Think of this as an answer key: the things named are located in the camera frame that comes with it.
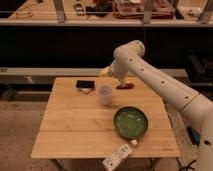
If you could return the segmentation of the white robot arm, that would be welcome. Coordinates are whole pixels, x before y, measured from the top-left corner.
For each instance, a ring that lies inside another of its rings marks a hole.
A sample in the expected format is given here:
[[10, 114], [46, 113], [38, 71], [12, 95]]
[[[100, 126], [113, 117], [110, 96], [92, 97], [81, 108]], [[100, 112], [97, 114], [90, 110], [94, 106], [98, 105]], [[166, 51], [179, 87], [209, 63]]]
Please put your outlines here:
[[127, 72], [135, 74], [171, 104], [200, 134], [196, 171], [213, 171], [213, 102], [198, 91], [148, 64], [142, 57], [145, 46], [139, 40], [117, 47], [113, 62], [100, 71], [126, 83]]

